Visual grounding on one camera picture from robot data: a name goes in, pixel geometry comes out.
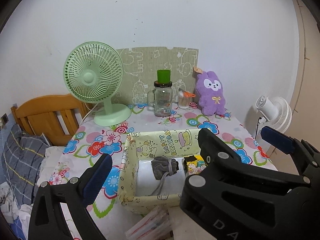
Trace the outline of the cardboard panel with cartoon drawings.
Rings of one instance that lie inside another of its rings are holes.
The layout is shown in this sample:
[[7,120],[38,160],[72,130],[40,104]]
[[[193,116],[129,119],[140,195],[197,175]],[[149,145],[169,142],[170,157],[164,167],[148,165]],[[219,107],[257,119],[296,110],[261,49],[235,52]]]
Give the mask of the cardboard panel with cartoon drawings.
[[170,70],[173,100],[179,89],[193,92],[196,78],[198,49],[183,47],[137,47],[117,50],[123,62],[123,80],[112,103],[138,105],[147,102],[147,93],[153,89],[158,70]]

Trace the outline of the glass mason jar mug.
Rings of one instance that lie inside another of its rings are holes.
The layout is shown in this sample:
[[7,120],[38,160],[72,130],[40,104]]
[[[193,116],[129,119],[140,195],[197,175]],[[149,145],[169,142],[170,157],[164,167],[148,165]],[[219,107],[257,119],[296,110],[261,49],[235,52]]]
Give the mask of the glass mason jar mug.
[[171,115],[172,111],[172,82],[153,83],[153,89],[147,93],[147,104],[157,117]]

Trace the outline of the wall power outlet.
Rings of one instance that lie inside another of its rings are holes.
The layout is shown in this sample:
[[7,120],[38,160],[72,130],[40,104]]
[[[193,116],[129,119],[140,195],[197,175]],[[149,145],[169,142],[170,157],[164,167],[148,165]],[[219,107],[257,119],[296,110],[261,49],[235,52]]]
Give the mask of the wall power outlet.
[[4,114],[3,116],[1,116],[1,127],[5,126],[8,123],[9,119],[7,114]]

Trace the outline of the crumpled clothes pile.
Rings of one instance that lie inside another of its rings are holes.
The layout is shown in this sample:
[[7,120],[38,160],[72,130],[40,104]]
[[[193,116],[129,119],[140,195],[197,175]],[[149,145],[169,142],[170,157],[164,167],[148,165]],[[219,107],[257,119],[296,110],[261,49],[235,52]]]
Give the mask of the crumpled clothes pile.
[[18,207],[9,184],[7,182],[1,184],[1,213],[18,239],[28,239],[32,208],[27,204]]

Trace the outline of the clear plastic bag red stripes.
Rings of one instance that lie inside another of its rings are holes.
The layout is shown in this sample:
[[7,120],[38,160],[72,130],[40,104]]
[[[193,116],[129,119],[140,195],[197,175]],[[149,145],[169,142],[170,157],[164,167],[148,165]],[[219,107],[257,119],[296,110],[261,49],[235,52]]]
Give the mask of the clear plastic bag red stripes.
[[125,232],[126,239],[166,239],[172,231],[167,208],[155,207]]

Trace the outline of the white floor fan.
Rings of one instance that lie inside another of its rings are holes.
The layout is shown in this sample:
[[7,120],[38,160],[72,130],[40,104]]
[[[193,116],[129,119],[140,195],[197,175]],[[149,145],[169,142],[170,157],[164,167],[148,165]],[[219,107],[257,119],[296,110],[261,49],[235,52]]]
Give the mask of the white floor fan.
[[268,98],[262,95],[256,100],[255,107],[261,114],[257,121],[255,138],[265,126],[281,133],[287,131],[292,121],[292,110],[284,98]]

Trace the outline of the green desk fan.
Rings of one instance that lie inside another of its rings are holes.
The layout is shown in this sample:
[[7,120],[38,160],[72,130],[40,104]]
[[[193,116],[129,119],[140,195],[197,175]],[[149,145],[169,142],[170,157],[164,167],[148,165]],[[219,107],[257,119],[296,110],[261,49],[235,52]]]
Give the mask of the green desk fan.
[[129,107],[112,103],[123,80],[123,63],[118,52],[102,42],[85,42],[68,55],[63,79],[69,92],[78,100],[104,106],[94,114],[99,126],[113,126],[127,120]]

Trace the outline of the green plastic cup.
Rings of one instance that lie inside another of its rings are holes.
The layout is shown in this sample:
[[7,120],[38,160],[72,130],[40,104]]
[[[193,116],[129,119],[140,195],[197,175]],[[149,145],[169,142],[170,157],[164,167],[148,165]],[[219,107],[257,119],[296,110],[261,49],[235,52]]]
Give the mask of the green plastic cup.
[[161,84],[166,84],[171,81],[170,79],[171,71],[169,69],[159,69],[157,70],[157,81]]

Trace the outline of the purple plush bunny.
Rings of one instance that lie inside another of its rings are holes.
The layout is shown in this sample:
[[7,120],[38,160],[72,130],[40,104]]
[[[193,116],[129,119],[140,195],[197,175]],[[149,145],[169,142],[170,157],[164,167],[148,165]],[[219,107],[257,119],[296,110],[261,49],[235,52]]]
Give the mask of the purple plush bunny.
[[226,100],[220,79],[214,71],[205,72],[196,66],[194,66],[194,72],[197,74],[195,90],[199,96],[198,105],[201,107],[202,114],[224,115]]

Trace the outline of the yellow cartoon fabric storage box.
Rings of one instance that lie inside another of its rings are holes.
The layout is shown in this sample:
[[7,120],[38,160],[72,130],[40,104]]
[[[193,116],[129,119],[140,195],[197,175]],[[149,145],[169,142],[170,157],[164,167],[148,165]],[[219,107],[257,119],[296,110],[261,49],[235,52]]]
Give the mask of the yellow cartoon fabric storage box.
[[[146,214],[156,206],[176,207],[186,179],[183,158],[200,153],[198,129],[130,133],[120,165],[118,197],[128,211]],[[151,196],[159,184],[151,161],[157,156],[178,161],[179,170],[167,176],[160,195]]]

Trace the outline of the floral tablecloth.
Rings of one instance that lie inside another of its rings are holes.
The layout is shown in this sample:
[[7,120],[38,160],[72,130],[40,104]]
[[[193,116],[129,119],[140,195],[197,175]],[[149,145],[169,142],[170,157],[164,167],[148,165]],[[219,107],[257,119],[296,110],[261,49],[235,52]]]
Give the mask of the floral tablecloth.
[[153,196],[158,181],[151,161],[163,155],[182,163],[185,156],[199,154],[197,135],[202,128],[217,135],[243,163],[274,169],[261,146],[230,112],[205,116],[191,105],[159,118],[146,105],[130,108],[131,116],[114,126],[101,127],[87,118],[65,147],[46,150],[40,169],[40,181],[59,185],[81,176],[102,154],[112,157],[112,170],[87,208],[106,239],[125,239],[125,232],[158,204],[171,205],[175,217],[179,216],[184,170],[169,176],[161,194]]

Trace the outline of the cotton swab jar orange lid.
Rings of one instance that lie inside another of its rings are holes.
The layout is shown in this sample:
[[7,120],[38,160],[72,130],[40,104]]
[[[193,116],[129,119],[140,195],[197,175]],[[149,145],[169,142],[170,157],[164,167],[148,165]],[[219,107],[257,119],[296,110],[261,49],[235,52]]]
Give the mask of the cotton swab jar orange lid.
[[195,96],[196,95],[191,92],[185,91],[183,89],[179,89],[178,90],[178,107],[180,109],[188,109],[192,99]]

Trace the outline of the grey plaid pillow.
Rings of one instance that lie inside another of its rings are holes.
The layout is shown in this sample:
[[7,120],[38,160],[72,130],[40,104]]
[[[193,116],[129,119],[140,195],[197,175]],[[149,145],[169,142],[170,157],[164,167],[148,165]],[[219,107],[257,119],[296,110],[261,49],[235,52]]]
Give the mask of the grey plaid pillow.
[[41,163],[50,146],[51,142],[44,134],[30,135],[18,124],[11,128],[1,161],[4,178],[13,191],[18,207],[33,204]]

